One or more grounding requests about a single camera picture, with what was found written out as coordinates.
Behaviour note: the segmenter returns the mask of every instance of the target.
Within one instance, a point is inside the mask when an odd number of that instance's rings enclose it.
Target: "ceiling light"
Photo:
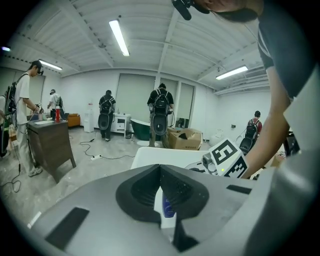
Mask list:
[[[62,70],[62,67],[59,67],[59,66],[50,64],[50,63],[45,62],[45,61],[43,61],[43,60],[41,60],[41,59],[39,59],[39,61],[40,61],[43,65],[49,66],[49,67],[54,68],[54,69],[56,69],[56,70]]]
[[[116,41],[118,42],[120,49],[122,51],[123,56],[130,56],[125,40],[124,40],[124,36],[122,35],[121,29],[120,29],[120,24],[119,21],[117,20],[112,20],[109,22],[109,25],[112,29],[112,32],[115,36]]]
[[[2,46],[1,49],[2,49],[3,51],[10,52],[10,48],[9,48],[9,47],[4,47],[4,46]]]
[[[248,68],[246,66],[238,67],[238,68],[236,68],[234,70],[231,70],[231,71],[229,71],[227,73],[224,73],[222,75],[217,76],[216,79],[217,80],[221,80],[221,79],[224,79],[224,78],[227,78],[227,77],[231,77],[233,75],[239,74],[239,73],[247,71],[247,70],[248,70]]]

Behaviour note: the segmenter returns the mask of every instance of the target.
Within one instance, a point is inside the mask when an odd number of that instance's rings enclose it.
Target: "concrete floor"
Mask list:
[[[79,187],[102,177],[111,176],[131,168],[134,158],[123,157],[116,160],[98,159],[91,161],[84,151],[86,145],[80,142],[88,142],[95,137],[95,133],[86,133],[84,129],[74,128],[69,130],[70,144],[76,163],[76,168],[72,168],[71,162],[67,161],[58,169],[60,181],[55,183],[51,175],[43,171],[40,175],[32,178],[28,177],[23,167],[20,176],[15,179],[21,181],[18,193],[13,191],[11,184],[1,189],[1,198],[5,206],[20,221],[28,224],[38,213],[44,213],[47,209],[55,205],[58,201],[74,192]],[[96,132],[96,139],[90,143],[89,155],[102,155],[107,158],[118,158],[124,155],[135,156],[138,149],[137,139],[124,139],[121,134],[112,134],[111,141],[105,142],[101,139],[100,132]],[[208,150],[210,146],[204,143],[201,150]],[[11,181],[18,175],[19,162],[15,151],[5,159],[0,159],[0,183]],[[19,182],[14,185],[17,190]]]

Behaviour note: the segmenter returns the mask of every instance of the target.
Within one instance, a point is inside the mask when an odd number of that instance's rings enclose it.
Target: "headset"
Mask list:
[[[194,8],[196,8],[199,12],[203,13],[203,14],[209,14],[210,11],[203,8],[202,6],[198,5],[197,3],[195,3],[194,0],[171,0],[173,6],[177,9],[177,11],[182,15],[182,17],[186,20],[186,21],[190,21],[191,20],[191,14],[189,12],[189,8],[191,6],[193,6]]]

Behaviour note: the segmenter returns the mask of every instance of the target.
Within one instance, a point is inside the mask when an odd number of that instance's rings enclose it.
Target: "white ceiling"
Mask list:
[[[171,0],[46,0],[17,29],[4,59],[43,59],[62,67],[62,76],[129,68],[177,75],[218,91],[237,81],[250,83],[252,77],[245,74],[221,81],[216,76],[242,65],[262,66],[258,23],[231,23],[194,8],[190,12],[191,21],[185,21]],[[120,15],[129,57],[109,26]]]

